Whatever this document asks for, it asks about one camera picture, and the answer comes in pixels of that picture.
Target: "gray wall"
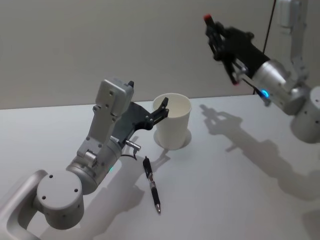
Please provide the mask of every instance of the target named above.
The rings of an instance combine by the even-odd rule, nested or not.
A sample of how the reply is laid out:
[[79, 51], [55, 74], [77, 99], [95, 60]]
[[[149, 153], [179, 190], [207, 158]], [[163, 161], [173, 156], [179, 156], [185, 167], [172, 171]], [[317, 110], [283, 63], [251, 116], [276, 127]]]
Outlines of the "gray wall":
[[[282, 38], [281, 28], [277, 26], [278, 9], [275, 9], [274, 17], [272, 20], [271, 30], [267, 42], [267, 48], [265, 53], [273, 59], [280, 60], [282, 56]], [[309, 79], [307, 84], [310, 86], [320, 85], [320, 32], [319, 32], [319, 0], [308, 0], [308, 11], [307, 11], [307, 28], [304, 35], [303, 45], [303, 61], [309, 70]]]
[[0, 109], [91, 104], [102, 79], [135, 81], [135, 101], [249, 94], [212, 60], [203, 15], [255, 33], [272, 0], [1, 0]]

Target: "red tip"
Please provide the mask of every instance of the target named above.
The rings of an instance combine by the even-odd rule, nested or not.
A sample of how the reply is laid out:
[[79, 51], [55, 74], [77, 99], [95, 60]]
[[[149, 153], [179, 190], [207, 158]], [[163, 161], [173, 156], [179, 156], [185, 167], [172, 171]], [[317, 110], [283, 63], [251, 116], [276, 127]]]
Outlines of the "red tip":
[[212, 19], [212, 17], [211, 17], [210, 14], [207, 14], [207, 15], [204, 15], [204, 16], [203, 16], [203, 19], [204, 19], [204, 20], [209, 20], [209, 19]]

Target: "cylindrical joint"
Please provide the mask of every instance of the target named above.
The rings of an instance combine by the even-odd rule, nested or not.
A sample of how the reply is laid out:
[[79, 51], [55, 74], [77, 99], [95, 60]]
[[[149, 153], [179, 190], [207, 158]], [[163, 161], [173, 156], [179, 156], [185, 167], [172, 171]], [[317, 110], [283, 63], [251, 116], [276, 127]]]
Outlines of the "cylindrical joint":
[[76, 157], [66, 170], [73, 172], [79, 177], [84, 195], [91, 194], [97, 189], [107, 173], [120, 158], [121, 153], [121, 147], [114, 140], [109, 140], [107, 144], [103, 145], [96, 158], [96, 164], [93, 167], [77, 162]]
[[84, 215], [82, 184], [70, 171], [57, 171], [45, 176], [36, 194], [46, 221], [55, 229], [70, 229]]
[[292, 120], [291, 130], [303, 142], [320, 141], [320, 86], [312, 89], [303, 108]]
[[283, 85], [290, 79], [290, 74], [276, 60], [265, 62], [252, 77], [256, 88], [266, 90], [270, 100], [285, 114], [295, 115], [301, 109], [309, 94], [309, 87], [304, 83], [286, 91]]

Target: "pen tip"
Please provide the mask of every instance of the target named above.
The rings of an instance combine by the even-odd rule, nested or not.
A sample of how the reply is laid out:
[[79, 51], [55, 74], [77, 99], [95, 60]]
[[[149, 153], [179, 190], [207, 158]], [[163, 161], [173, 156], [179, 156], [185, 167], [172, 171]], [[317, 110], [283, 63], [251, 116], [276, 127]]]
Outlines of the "pen tip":
[[156, 209], [156, 211], [157, 211], [158, 214], [161, 214], [160, 204], [155, 205], [155, 209]]

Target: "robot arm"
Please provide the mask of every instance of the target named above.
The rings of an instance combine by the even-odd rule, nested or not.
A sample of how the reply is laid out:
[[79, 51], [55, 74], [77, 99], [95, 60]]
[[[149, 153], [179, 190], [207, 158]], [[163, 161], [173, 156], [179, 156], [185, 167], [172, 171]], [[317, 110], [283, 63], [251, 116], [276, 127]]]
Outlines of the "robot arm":
[[66, 170], [48, 174], [39, 170], [6, 196], [0, 206], [1, 240], [39, 240], [27, 226], [37, 211], [50, 226], [65, 230], [75, 226], [84, 214], [83, 195], [94, 192], [121, 156], [135, 131], [151, 130], [168, 116], [165, 98], [157, 110], [149, 113], [131, 102], [134, 83], [104, 80], [93, 107], [89, 133]]
[[232, 84], [243, 80], [252, 86], [266, 106], [272, 102], [285, 114], [295, 116], [291, 130], [298, 139], [317, 143], [320, 141], [320, 87], [310, 89], [306, 85], [308, 71], [302, 61], [307, 3], [306, 0], [278, 2], [284, 40], [290, 40], [290, 44], [283, 47], [289, 55], [285, 67], [251, 43], [253, 33], [224, 28], [210, 15], [206, 15], [204, 21], [213, 58], [223, 63]]

